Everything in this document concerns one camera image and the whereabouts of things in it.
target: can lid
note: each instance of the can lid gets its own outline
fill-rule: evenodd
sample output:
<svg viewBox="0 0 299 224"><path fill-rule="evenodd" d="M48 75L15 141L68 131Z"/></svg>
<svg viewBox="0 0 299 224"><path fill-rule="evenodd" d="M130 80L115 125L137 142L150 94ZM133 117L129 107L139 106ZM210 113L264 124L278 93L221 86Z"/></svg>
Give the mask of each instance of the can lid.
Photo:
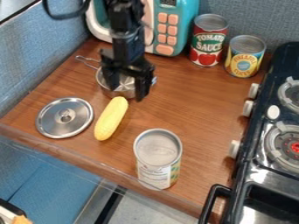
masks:
<svg viewBox="0 0 299 224"><path fill-rule="evenodd" d="M80 98L57 99L43 107L37 116L38 131L50 138L66 138L81 133L94 119L91 105Z"/></svg>
<svg viewBox="0 0 299 224"><path fill-rule="evenodd" d="M265 42L251 35L239 35L232 38L230 46L240 53L261 53L266 50Z"/></svg>
<svg viewBox="0 0 299 224"><path fill-rule="evenodd" d="M222 31L228 27L227 21L216 14L203 14L195 17L194 24L207 32Z"/></svg>
<svg viewBox="0 0 299 224"><path fill-rule="evenodd" d="M166 166L181 157L182 143L166 129L149 129L135 140L134 151L137 159L144 164Z"/></svg>

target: tin can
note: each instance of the tin can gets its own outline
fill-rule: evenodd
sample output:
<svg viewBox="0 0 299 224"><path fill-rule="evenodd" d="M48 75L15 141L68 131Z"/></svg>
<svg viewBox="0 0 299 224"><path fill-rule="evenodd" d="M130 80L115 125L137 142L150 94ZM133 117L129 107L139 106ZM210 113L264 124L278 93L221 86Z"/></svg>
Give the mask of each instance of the tin can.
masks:
<svg viewBox="0 0 299 224"><path fill-rule="evenodd" d="M190 60L198 66L219 63L227 34L227 21L220 15L203 14L194 19Z"/></svg>
<svg viewBox="0 0 299 224"><path fill-rule="evenodd" d="M232 38L225 63L227 72L238 78L254 76L260 69L265 51L265 42L254 36Z"/></svg>
<svg viewBox="0 0 299 224"><path fill-rule="evenodd" d="M180 173L182 152L181 140L171 131L144 131L134 142L139 182L157 191L173 186Z"/></svg>

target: stove burner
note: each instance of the stove burner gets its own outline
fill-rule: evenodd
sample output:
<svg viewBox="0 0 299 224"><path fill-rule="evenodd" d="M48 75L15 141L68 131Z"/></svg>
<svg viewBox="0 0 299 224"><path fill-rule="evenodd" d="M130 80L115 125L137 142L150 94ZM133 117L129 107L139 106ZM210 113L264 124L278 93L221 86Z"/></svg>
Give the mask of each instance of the stove burner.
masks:
<svg viewBox="0 0 299 224"><path fill-rule="evenodd" d="M265 137L265 149L273 161L299 172L299 126L278 122Z"/></svg>
<svg viewBox="0 0 299 224"><path fill-rule="evenodd" d="M279 87L277 94L284 106L299 114L299 80L288 77Z"/></svg>
<svg viewBox="0 0 299 224"><path fill-rule="evenodd" d="M299 153L299 143L295 142L291 145L292 151Z"/></svg>
<svg viewBox="0 0 299 224"><path fill-rule="evenodd" d="M275 138L275 148L290 158L299 159L299 133L288 132Z"/></svg>

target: can label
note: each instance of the can label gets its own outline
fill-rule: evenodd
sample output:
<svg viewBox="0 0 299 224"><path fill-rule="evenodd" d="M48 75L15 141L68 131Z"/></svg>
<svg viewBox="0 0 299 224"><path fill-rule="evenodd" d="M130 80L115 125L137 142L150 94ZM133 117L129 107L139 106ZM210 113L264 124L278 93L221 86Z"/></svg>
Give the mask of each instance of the can label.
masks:
<svg viewBox="0 0 299 224"><path fill-rule="evenodd" d="M264 52L249 54L232 51L229 47L225 63L226 70L239 78L254 76L260 69L263 55Z"/></svg>
<svg viewBox="0 0 299 224"><path fill-rule="evenodd" d="M137 161L138 178L143 182L159 189L165 189L177 182L179 176L180 160L175 164L161 167L156 170L150 169L147 165Z"/></svg>
<svg viewBox="0 0 299 224"><path fill-rule="evenodd" d="M218 64L225 38L225 33L195 29L191 42L190 60L202 67L212 67Z"/></svg>

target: pot handle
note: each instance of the pot handle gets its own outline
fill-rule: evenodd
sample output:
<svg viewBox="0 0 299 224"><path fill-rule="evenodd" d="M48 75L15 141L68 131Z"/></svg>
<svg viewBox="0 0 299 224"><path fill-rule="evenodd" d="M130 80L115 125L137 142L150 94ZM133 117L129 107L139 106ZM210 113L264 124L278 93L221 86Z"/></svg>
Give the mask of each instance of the pot handle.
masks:
<svg viewBox="0 0 299 224"><path fill-rule="evenodd" d="M95 69L95 70L98 70L98 69L101 68L100 66L99 66L99 67L96 67L96 66L92 66L92 65L88 64L88 61L90 61L90 60L91 60L91 61L95 61L95 62L97 62L97 63L100 63L100 62L101 62L100 60L86 58L86 57L84 57L84 56L82 56L82 55L77 55L77 56L75 57L75 59L78 60L78 61L83 62L84 65L86 65L87 67L91 67L91 68L93 68L93 69Z"/></svg>
<svg viewBox="0 0 299 224"><path fill-rule="evenodd" d="M223 185L213 185L205 200L203 211L199 217L198 224L206 224L209 221L212 208L215 204L215 200L218 197L230 198L232 190Z"/></svg>

